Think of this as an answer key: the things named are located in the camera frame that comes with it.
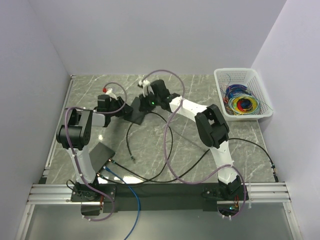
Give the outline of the black network switch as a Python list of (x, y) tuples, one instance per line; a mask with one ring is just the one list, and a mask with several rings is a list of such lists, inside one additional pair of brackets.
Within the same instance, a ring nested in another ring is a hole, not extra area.
[(93, 167), (93, 170), (96, 173), (99, 173), (103, 166), (105, 166), (110, 159), (114, 157), (116, 152), (103, 144), (102, 142), (99, 142), (90, 152), (89, 157), (90, 161)]
[(132, 108), (132, 112), (123, 117), (124, 120), (136, 124), (141, 125), (146, 116), (146, 112), (140, 111), (141, 101), (139, 97), (135, 97), (130, 107)]

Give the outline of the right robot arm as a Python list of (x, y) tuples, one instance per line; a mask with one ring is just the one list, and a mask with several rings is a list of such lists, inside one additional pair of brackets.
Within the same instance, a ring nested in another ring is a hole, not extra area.
[(141, 80), (138, 86), (142, 89), (139, 95), (141, 110), (160, 106), (171, 113), (169, 121), (176, 114), (195, 122), (202, 143), (207, 146), (213, 156), (220, 195), (223, 200), (233, 200), (235, 196), (247, 199), (247, 188), (244, 178), (234, 167), (229, 149), (230, 128), (217, 105), (201, 105), (185, 99), (178, 93), (170, 93), (165, 82)]

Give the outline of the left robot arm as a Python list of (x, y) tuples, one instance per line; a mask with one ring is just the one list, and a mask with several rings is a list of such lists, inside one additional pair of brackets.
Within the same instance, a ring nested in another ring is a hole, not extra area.
[(93, 184), (97, 172), (93, 168), (87, 147), (92, 127), (106, 128), (112, 117), (126, 117), (131, 115), (133, 110), (122, 97), (101, 94), (97, 97), (97, 106), (94, 109), (70, 107), (63, 112), (56, 140), (70, 155), (76, 171), (76, 181), (80, 184), (88, 183), (83, 188), (82, 194), (89, 201), (97, 200), (101, 194), (100, 187)]

